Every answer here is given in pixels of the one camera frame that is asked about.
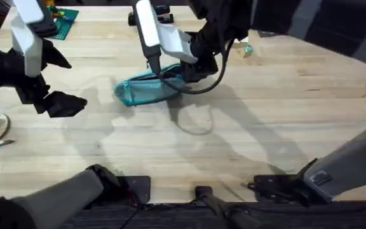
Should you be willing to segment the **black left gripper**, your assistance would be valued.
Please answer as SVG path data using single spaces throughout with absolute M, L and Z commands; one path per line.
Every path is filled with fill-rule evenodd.
M 45 69 L 48 64 L 72 68 L 54 44 L 43 39 L 41 69 Z M 50 118 L 73 117 L 82 111 L 88 102 L 82 97 L 59 91 L 49 94 L 50 86 L 42 73 L 35 76 L 26 75 L 24 57 L 14 49 L 8 53 L 0 50 L 0 87 L 14 88 L 22 104 L 32 104 L 37 113 L 47 112 Z

